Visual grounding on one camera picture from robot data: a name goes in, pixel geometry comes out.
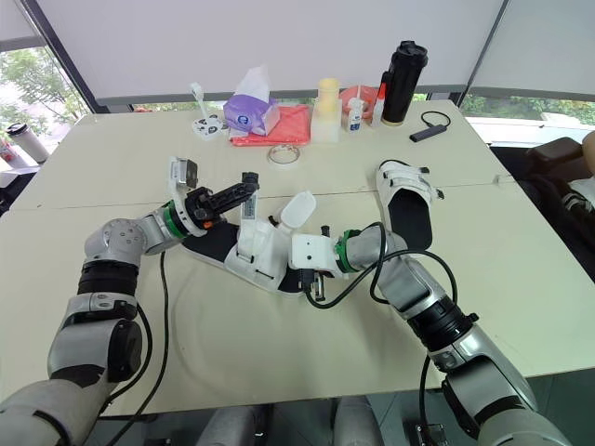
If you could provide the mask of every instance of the window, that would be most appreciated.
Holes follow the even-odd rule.
[[[426,100],[426,94],[414,94],[413,100]],[[314,98],[283,98],[277,99],[282,105],[314,105]],[[205,105],[209,110],[223,110],[224,100],[205,101]],[[198,106],[196,102],[161,102],[157,104],[134,104],[135,112],[180,112],[185,110],[196,110]]]
[[[44,47],[0,54],[0,138],[16,122],[29,125],[49,151],[90,113],[78,91]]]
[[[580,142],[595,130],[595,102],[466,95],[460,108],[484,142],[534,147],[557,138]]]
[[[490,98],[466,95],[461,106],[465,116],[530,119],[595,125],[595,102],[570,99]]]

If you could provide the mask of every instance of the tissue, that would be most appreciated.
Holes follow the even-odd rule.
[[[233,96],[223,106],[225,119],[233,136],[249,132],[267,136],[280,118],[277,101],[269,97],[269,74],[267,67],[251,68],[236,87]]]

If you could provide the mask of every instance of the green ring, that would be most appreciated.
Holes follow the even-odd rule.
[[[338,254],[338,259],[340,261],[340,267],[343,267],[343,272],[357,272],[357,269],[350,265],[349,260],[347,259],[347,239],[349,239],[352,231],[346,230],[343,233],[343,239],[341,242],[335,245],[335,251]]]
[[[169,202],[167,204],[167,207],[165,208],[164,211],[164,222],[165,225],[167,226],[167,228],[169,229],[169,231],[175,236],[178,237],[179,239],[183,239],[184,238],[184,234],[182,234],[178,227],[176,226],[176,223],[174,223],[174,220],[171,217],[171,205],[172,202]]]

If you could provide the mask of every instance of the white shoe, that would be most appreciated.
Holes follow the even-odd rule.
[[[403,237],[411,249],[430,247],[430,204],[444,198],[441,190],[423,178],[429,172],[427,167],[412,167],[396,160],[384,161],[377,170],[384,224]]]

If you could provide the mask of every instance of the white table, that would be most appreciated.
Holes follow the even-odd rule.
[[[161,115],[171,119],[169,114]],[[158,117],[155,114],[152,119],[159,121]],[[394,146],[398,148],[405,138],[395,138]],[[484,160],[492,162],[483,144],[469,144],[487,152]],[[376,165],[383,156],[368,152],[367,163]],[[57,159],[44,167],[46,177],[58,172]],[[491,166],[494,174],[501,173],[499,164]],[[473,169],[479,171],[491,176],[485,166]],[[38,188],[43,181],[38,178]],[[134,181],[139,191],[159,183],[154,176],[138,173]],[[48,184],[46,194],[58,200],[54,187]],[[89,187],[99,191],[93,181]],[[270,193],[267,190],[263,184],[264,195]],[[297,191],[292,189],[288,195]],[[480,315],[483,329],[525,375],[595,366],[591,323],[595,286],[520,188],[514,182],[488,181],[448,187],[444,192],[446,199],[431,210],[431,250],[451,265],[461,307]],[[262,199],[259,212],[266,216],[286,200]],[[58,203],[56,208],[46,204],[33,210],[23,206],[0,220],[0,398],[45,379],[46,354],[67,299],[75,293],[88,234],[111,218],[135,217],[154,208],[154,203],[123,201],[67,209]],[[379,219],[373,192],[319,194],[317,201],[304,231],[317,233],[321,225],[330,224],[332,233],[339,234]],[[237,219],[237,212],[229,217]],[[424,264],[447,287],[440,267],[430,260]],[[172,300],[171,356],[147,413],[418,386],[424,349],[406,323],[370,299],[365,284],[336,308],[318,310],[303,298],[263,292],[195,260],[179,247],[167,253],[165,268]],[[327,293],[336,295],[345,284],[327,281]],[[152,323],[154,359],[146,376],[113,405],[109,415],[133,413],[158,372],[163,296],[156,257],[143,260],[137,297]],[[431,369],[429,385],[437,386],[440,379]]]
[[[449,129],[414,143],[426,110],[451,116]],[[90,115],[60,143],[13,209],[162,203],[170,155],[199,164],[202,184],[212,190],[240,181],[243,171],[260,174],[261,196],[291,196],[376,190],[377,160],[396,158],[430,168],[436,187],[489,184],[507,170],[488,150],[450,101],[414,102],[403,125],[365,125],[342,133],[340,144],[309,145],[299,168],[279,170],[267,162],[268,148],[236,148],[225,138],[204,143],[191,129],[194,111]]]

